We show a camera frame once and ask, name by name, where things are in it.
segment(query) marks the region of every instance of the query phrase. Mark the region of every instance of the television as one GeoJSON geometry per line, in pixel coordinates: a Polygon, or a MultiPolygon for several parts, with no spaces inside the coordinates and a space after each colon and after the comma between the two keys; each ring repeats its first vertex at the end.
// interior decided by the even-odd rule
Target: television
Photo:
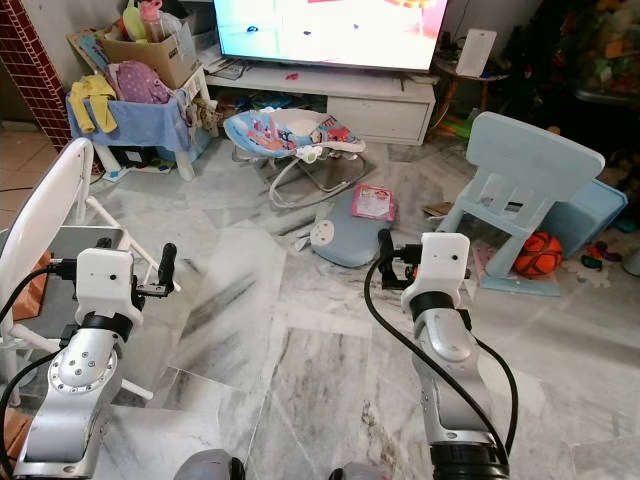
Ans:
{"type": "Polygon", "coordinates": [[[227,57],[426,71],[447,0],[214,0],[227,57]]]}

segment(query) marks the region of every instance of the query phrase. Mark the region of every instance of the yellow towel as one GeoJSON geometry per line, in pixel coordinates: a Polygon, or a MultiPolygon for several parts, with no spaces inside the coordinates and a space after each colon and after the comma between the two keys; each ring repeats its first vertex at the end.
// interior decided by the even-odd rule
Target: yellow towel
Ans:
{"type": "Polygon", "coordinates": [[[87,75],[82,77],[79,82],[74,82],[69,96],[69,103],[80,130],[83,133],[91,133],[96,129],[83,103],[83,99],[87,97],[89,97],[93,115],[100,129],[109,133],[118,128],[118,124],[107,105],[109,99],[116,98],[116,92],[102,75],[87,75]]]}

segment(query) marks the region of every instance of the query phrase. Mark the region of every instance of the orange ball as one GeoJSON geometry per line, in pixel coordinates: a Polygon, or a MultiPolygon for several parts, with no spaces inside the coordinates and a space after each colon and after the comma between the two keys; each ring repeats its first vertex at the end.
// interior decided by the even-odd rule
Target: orange ball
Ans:
{"type": "Polygon", "coordinates": [[[513,269],[527,278],[542,277],[562,263],[562,245],[546,232],[535,232],[520,251],[513,269]]]}

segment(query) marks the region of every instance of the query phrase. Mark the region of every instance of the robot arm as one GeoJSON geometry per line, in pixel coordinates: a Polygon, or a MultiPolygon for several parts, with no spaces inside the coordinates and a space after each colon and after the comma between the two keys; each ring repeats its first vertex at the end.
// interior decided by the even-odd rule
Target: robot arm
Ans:
{"type": "Polygon", "coordinates": [[[48,391],[14,477],[91,478],[108,406],[122,384],[124,345],[142,326],[144,297],[173,290],[176,248],[165,245],[159,282],[137,285],[130,252],[90,248],[75,269],[79,327],[48,370],[48,391]]]}
{"type": "MultiPolygon", "coordinates": [[[[478,345],[463,319],[459,287],[464,279],[469,239],[457,233],[425,233],[415,281],[402,293],[420,349],[445,369],[484,412],[490,397],[478,372],[478,345]]],[[[487,425],[433,369],[414,356],[422,384],[425,430],[434,478],[509,478],[498,461],[496,439],[487,425]]]]}
{"type": "MultiPolygon", "coordinates": [[[[468,238],[457,233],[425,233],[422,245],[402,250],[393,249],[388,231],[381,231],[379,239],[381,258],[367,274],[365,300],[376,320],[414,353],[434,479],[508,479],[507,452],[488,418],[490,397],[478,372],[478,344],[469,332],[468,313],[457,309],[468,238]],[[392,271],[396,257],[412,265],[407,280],[398,280],[392,271]],[[382,273],[382,288],[406,287],[401,302],[403,310],[411,312],[415,344],[388,324],[371,303],[368,289],[376,267],[382,273]]],[[[340,479],[384,477],[371,467],[350,463],[332,474],[331,480],[340,479]]]]}

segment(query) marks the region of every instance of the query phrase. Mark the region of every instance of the white wall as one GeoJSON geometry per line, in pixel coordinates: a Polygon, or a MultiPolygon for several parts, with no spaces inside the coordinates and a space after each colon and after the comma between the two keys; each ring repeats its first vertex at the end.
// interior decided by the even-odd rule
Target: white wall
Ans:
{"type": "Polygon", "coordinates": [[[74,81],[91,72],[66,35],[113,23],[126,3],[126,0],[22,0],[65,89],[70,89],[74,81]]]}
{"type": "MultiPolygon", "coordinates": [[[[500,54],[507,45],[513,27],[526,25],[542,0],[468,0],[469,6],[464,16],[458,37],[463,37],[470,28],[495,30],[498,36],[492,53],[500,54]]],[[[451,0],[442,22],[442,30],[453,35],[462,18],[467,0],[451,0]]]]}

